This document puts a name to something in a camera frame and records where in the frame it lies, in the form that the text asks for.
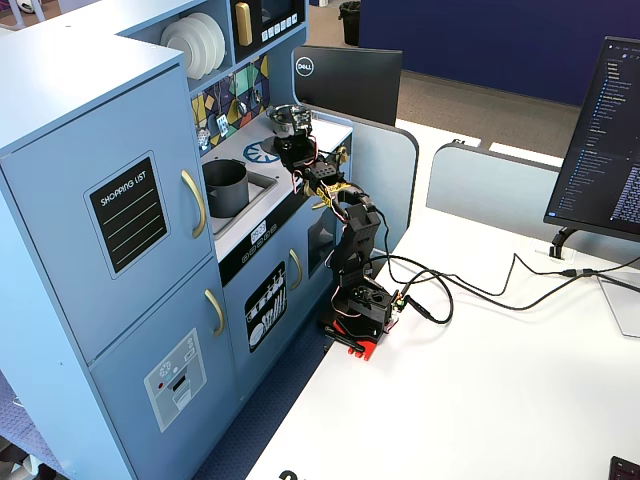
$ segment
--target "dell monitor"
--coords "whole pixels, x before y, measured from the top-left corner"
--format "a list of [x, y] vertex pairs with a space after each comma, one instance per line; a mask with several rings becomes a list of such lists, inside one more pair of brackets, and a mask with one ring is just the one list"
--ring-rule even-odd
[[[605, 38], [544, 221], [565, 227], [559, 249], [576, 230], [640, 242], [640, 41]], [[640, 337], [640, 290], [601, 285], [622, 333]]]
[[294, 60], [300, 102], [395, 126], [402, 52], [302, 46]]

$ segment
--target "white plate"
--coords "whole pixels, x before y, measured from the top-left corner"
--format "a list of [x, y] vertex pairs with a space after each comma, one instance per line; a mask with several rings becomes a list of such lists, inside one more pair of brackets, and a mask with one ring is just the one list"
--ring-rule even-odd
[[251, 332], [251, 336], [249, 337], [249, 346], [251, 348], [255, 347], [262, 339], [265, 330], [266, 329], [264, 328], [263, 324], [259, 323], [258, 325], [256, 325], [256, 328], [253, 329], [253, 332]]
[[205, 68], [204, 73], [206, 74], [211, 73], [211, 70], [213, 70], [213, 65], [215, 64], [215, 61], [216, 61], [216, 42], [213, 38], [213, 34], [207, 28], [207, 26], [197, 18], [186, 17], [180, 21], [183, 23], [191, 24], [193, 28], [195, 28], [196, 31], [198, 32], [198, 35], [200, 36], [200, 38], [204, 43], [204, 49], [205, 49], [205, 63], [207, 66]]
[[204, 40], [193, 25], [183, 23], [182, 20], [170, 24], [162, 32], [160, 44], [184, 52], [187, 77], [195, 80], [202, 78], [207, 69], [206, 49]]
[[220, 29], [220, 25], [213, 18], [211, 18], [206, 13], [192, 13], [189, 15], [190, 17], [196, 18], [204, 23], [211, 34], [213, 35], [213, 40], [216, 44], [216, 61], [213, 64], [213, 68], [216, 70], [220, 68], [222, 65], [222, 60], [224, 60], [224, 51], [225, 51], [225, 43], [224, 43], [224, 35], [222, 34], [222, 30]]

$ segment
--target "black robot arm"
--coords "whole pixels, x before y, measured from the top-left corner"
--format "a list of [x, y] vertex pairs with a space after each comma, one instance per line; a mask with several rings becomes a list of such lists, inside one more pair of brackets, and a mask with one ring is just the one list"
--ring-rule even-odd
[[330, 259], [337, 287], [331, 300], [335, 313], [325, 322], [325, 333], [368, 360], [389, 328], [397, 295], [389, 295], [367, 275], [380, 216], [369, 195], [340, 172], [344, 152], [319, 154], [310, 118], [297, 128], [294, 122], [294, 130], [294, 135], [274, 141], [282, 164], [294, 183], [296, 177], [304, 180], [305, 195], [319, 196], [343, 224], [342, 238]]

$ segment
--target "gray partition panel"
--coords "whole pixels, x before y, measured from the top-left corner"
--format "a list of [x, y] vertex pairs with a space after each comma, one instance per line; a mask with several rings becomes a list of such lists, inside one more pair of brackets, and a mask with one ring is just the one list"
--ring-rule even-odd
[[[409, 226], [418, 159], [416, 140], [404, 130], [364, 120], [353, 120], [351, 178], [367, 192], [389, 224], [389, 248], [393, 250]], [[385, 229], [376, 237], [384, 249]]]
[[[427, 206], [551, 242], [559, 227], [542, 222], [559, 168], [477, 147], [449, 144], [433, 158]], [[624, 263], [640, 244], [578, 232], [567, 247]]]

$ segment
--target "monitor stand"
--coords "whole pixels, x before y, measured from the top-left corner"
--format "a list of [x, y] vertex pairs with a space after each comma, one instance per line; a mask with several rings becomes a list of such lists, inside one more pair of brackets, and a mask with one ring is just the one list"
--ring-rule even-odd
[[[607, 274], [615, 280], [640, 289], [640, 273]], [[620, 331], [627, 337], [640, 338], [640, 293], [598, 278]]]

